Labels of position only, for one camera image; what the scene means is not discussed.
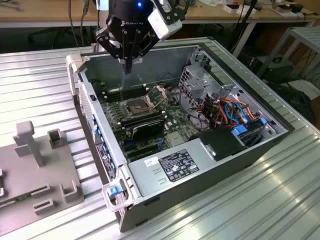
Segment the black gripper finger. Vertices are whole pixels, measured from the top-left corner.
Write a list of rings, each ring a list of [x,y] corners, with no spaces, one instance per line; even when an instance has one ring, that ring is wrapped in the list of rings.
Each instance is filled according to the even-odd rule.
[[[96,30],[96,41],[112,57],[122,65],[125,74],[128,74],[128,53],[123,43],[107,28],[100,27]]]
[[[129,48],[129,57],[127,59],[127,73],[132,72],[133,60],[145,56],[149,50],[159,41],[154,31],[142,32],[136,31],[132,46]]]

